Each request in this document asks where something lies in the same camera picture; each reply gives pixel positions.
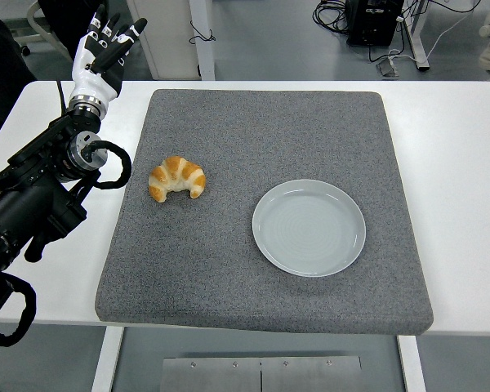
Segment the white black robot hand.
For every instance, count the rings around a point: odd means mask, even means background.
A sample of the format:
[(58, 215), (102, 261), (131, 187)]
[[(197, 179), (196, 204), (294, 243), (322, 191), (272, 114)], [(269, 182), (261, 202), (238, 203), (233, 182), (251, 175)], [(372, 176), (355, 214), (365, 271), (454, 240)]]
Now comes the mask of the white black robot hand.
[(140, 18), (131, 25), (118, 21), (118, 14), (107, 16), (104, 5), (93, 14), (74, 57), (72, 96), (93, 96), (104, 104), (119, 96), (125, 60), (148, 21)]

